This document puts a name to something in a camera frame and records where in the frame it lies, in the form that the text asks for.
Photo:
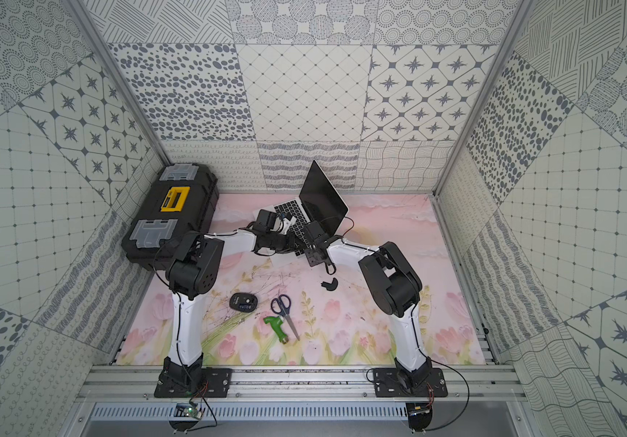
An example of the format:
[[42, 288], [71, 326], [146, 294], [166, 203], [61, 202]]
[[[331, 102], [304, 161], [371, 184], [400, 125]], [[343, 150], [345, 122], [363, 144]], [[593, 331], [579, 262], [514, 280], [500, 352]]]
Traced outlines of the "black mouse battery cover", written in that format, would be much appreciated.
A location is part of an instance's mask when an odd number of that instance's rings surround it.
[[339, 286], [339, 282], [337, 278], [332, 278], [330, 282], [321, 282], [321, 286], [326, 289], [326, 291], [336, 291]]

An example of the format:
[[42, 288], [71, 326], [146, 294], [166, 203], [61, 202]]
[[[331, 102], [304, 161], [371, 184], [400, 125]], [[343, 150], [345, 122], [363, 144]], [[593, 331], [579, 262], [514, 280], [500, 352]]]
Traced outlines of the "silver laptop with black keyboard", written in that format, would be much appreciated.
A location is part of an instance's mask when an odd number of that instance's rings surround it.
[[295, 219], [289, 230], [307, 247], [313, 245], [313, 240], [306, 230], [307, 225], [316, 222], [325, 235], [332, 237], [349, 211], [342, 196], [315, 160], [298, 197], [274, 205], [273, 209], [280, 217]]

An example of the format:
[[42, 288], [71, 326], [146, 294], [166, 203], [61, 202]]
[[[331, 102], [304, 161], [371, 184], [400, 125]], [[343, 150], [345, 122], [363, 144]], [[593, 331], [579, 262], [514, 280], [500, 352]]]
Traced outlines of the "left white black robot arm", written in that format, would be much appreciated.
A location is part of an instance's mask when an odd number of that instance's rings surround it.
[[171, 377], [191, 382], [202, 367], [206, 294], [217, 282], [222, 259], [241, 253], [272, 257], [303, 251], [306, 243], [289, 224], [287, 218], [263, 210], [258, 220], [235, 231], [184, 235], [165, 271], [175, 313], [171, 348], [163, 364]]

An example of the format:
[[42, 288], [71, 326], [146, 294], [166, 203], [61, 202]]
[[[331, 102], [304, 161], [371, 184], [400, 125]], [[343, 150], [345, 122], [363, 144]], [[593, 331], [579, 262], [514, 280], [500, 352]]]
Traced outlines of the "black wireless mouse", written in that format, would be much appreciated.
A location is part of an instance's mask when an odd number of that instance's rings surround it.
[[231, 295], [229, 306], [232, 310], [243, 313], [252, 313], [258, 307], [258, 298], [251, 293], [235, 292]]

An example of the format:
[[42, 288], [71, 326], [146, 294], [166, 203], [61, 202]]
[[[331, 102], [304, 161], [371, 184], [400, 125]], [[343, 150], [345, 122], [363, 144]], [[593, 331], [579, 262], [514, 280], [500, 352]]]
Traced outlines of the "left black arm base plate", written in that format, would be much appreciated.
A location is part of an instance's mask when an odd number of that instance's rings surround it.
[[186, 371], [180, 365], [163, 369], [153, 396], [157, 399], [204, 397], [223, 399], [231, 386], [233, 370], [229, 368], [196, 368]]

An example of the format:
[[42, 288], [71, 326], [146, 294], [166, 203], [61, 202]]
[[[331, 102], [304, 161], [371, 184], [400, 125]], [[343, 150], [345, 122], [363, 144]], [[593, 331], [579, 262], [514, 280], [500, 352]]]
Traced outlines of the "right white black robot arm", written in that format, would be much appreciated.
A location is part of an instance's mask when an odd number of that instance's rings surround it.
[[428, 377], [433, 364], [421, 342], [417, 311], [422, 281], [399, 247], [391, 241], [381, 246], [350, 242], [326, 233], [317, 222], [304, 227], [304, 241], [304, 253], [313, 266], [323, 263], [360, 271], [374, 303], [389, 316], [399, 378], [418, 384]]

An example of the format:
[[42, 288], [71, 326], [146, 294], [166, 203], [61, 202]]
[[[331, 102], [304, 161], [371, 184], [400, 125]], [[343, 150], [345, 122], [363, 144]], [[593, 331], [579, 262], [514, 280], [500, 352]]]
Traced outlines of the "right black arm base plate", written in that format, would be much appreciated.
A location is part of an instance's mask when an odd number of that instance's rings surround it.
[[396, 368], [373, 368], [368, 374], [377, 398], [446, 398], [448, 390], [438, 368], [418, 369], [413, 373]]

